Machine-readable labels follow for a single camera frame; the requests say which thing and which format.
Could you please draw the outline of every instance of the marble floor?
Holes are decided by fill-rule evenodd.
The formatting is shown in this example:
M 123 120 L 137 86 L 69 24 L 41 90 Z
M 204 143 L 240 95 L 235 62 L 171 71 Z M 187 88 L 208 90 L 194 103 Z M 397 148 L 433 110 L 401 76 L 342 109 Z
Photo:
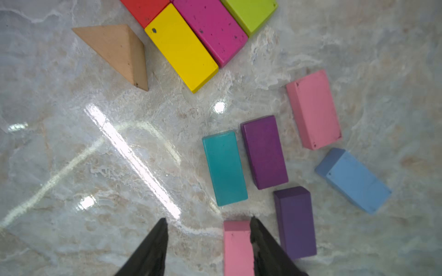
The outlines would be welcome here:
M 193 95 L 119 0 L 1 0 L 0 275 L 111 276 L 161 217 L 166 275 L 223 275 L 222 222 L 255 215 L 279 240 L 272 192 L 297 185 L 310 276 L 442 275 L 442 2 L 278 2 Z M 120 23 L 145 45 L 148 92 L 71 31 Z M 311 151 L 284 87 L 323 68 L 343 139 Z M 290 181 L 258 191 L 239 124 L 269 114 Z M 249 199 L 218 207 L 201 138 L 231 129 Z M 332 146 L 393 190 L 376 215 L 314 173 Z

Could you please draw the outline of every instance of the purple block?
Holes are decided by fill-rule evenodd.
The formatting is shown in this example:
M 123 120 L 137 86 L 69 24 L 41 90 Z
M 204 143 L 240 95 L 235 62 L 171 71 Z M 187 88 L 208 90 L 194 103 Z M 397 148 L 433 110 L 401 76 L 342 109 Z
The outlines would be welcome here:
M 241 124 L 251 174 L 258 190 L 287 183 L 286 162 L 275 116 Z
M 310 192 L 301 186 L 273 192 L 281 247 L 295 260 L 316 255 Z
M 220 68 L 247 42 L 247 35 L 220 0 L 171 0 Z

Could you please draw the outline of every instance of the light blue block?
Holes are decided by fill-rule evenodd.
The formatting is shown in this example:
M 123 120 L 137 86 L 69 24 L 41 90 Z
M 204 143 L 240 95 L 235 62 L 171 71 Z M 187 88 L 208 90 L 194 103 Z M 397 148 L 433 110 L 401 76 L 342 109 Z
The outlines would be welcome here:
M 235 133 L 206 136 L 202 143 L 218 206 L 248 199 Z
M 371 171 L 340 148 L 332 148 L 315 172 L 370 214 L 374 214 L 391 195 L 391 190 Z

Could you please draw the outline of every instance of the yellow block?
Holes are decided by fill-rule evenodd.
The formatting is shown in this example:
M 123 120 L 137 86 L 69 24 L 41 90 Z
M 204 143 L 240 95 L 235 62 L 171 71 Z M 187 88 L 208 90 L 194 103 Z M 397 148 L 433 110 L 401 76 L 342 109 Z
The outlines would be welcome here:
M 145 32 L 193 93 L 218 72 L 217 63 L 173 4 L 164 8 Z

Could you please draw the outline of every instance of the rectangular block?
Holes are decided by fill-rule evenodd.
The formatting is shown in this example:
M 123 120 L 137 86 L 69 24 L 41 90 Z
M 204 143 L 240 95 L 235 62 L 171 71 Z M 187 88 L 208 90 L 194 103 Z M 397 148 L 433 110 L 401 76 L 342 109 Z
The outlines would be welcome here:
M 173 4 L 145 31 L 193 93 L 218 72 L 217 63 Z
M 334 147 L 315 172 L 370 214 L 374 214 L 391 195 L 391 190 L 372 172 L 340 148 Z
M 286 88 L 302 146 L 317 150 L 342 138 L 325 70 L 289 83 Z
M 224 67 L 247 42 L 247 35 L 219 0 L 173 0 L 219 67 Z
M 202 139 L 218 206 L 246 200 L 244 180 L 236 135 L 227 131 Z
M 224 276 L 254 276 L 250 221 L 224 222 Z
M 281 247 L 295 260 L 316 255 L 310 192 L 301 186 L 273 192 Z
M 287 183 L 289 177 L 275 116 L 242 123 L 241 132 L 256 187 L 262 190 Z
M 121 0 L 144 28 L 170 3 L 169 0 Z
M 221 0 L 226 9 L 251 37 L 278 8 L 274 0 Z

